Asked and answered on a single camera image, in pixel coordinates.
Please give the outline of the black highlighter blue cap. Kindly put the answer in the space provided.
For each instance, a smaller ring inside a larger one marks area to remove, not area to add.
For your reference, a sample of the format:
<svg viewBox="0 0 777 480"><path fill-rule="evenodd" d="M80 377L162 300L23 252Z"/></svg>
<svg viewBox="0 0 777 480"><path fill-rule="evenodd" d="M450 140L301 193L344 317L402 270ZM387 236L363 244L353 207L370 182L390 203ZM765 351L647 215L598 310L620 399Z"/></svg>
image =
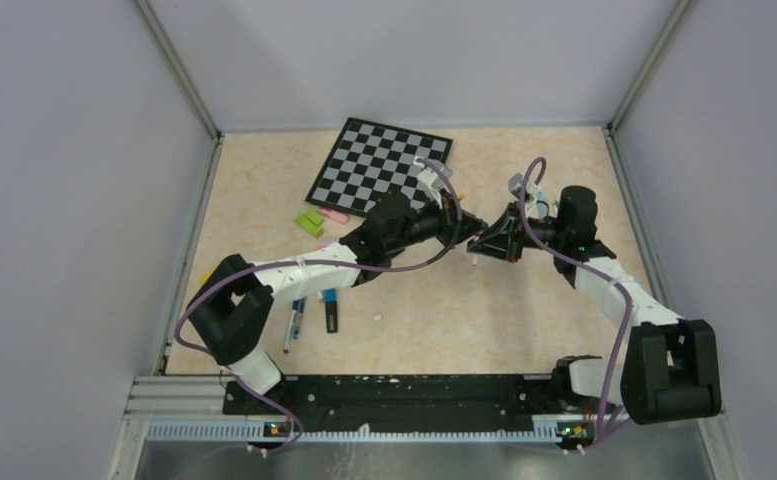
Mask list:
<svg viewBox="0 0 777 480"><path fill-rule="evenodd" d="M339 308L336 289L327 289L323 292L323 304L326 332L328 334L337 333L339 330Z"/></svg>

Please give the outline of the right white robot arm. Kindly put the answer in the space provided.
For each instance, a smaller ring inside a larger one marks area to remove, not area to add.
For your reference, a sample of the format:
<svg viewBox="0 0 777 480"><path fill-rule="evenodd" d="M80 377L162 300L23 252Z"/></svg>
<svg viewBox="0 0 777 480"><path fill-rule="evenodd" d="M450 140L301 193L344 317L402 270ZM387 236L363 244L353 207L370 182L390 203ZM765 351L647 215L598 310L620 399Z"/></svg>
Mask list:
<svg viewBox="0 0 777 480"><path fill-rule="evenodd" d="M723 406L716 334L656 300L596 237L593 190L568 186L556 215L531 219L524 204L501 217L468 245L469 252L515 263L528 248L547 248L568 284L619 328L622 360L568 357L550 385L553 404L576 412L590 397L621 406L639 425L708 418Z"/></svg>

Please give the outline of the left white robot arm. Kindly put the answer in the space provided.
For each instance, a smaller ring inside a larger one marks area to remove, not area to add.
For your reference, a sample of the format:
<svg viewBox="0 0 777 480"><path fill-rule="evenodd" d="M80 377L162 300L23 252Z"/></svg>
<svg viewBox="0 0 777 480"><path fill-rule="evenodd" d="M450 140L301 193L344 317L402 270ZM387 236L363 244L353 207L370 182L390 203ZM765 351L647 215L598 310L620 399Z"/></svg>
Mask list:
<svg viewBox="0 0 777 480"><path fill-rule="evenodd" d="M226 257L191 300L186 318L215 362L247 386L247 401L272 413L283 404L285 388L260 338L274 308L365 284L394 272L393 259L411 246L436 239L448 252L486 227L446 192L419 210L401 193L386 194L359 227L318 250L276 262Z"/></svg>

